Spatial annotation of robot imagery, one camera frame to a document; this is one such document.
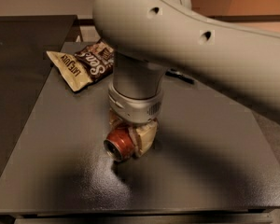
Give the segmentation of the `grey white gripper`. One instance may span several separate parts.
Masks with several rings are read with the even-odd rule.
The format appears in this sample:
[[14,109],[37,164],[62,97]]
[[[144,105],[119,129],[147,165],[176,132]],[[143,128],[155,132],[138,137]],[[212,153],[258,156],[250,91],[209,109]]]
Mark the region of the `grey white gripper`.
[[132,140],[136,157],[144,155],[153,144],[159,126],[155,118],[161,112],[162,98],[163,91],[160,91],[152,98],[132,99],[120,94],[113,84],[109,85],[110,127],[112,129],[126,128],[128,126],[126,122],[145,124],[132,128]]

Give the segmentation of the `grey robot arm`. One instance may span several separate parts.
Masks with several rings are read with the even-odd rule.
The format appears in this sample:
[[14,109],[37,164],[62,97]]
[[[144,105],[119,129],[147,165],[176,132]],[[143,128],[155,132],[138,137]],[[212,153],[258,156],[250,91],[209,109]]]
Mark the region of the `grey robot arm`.
[[206,18],[190,0],[95,0],[92,16],[116,52],[109,103],[126,122],[158,116],[174,67],[280,124],[280,34]]

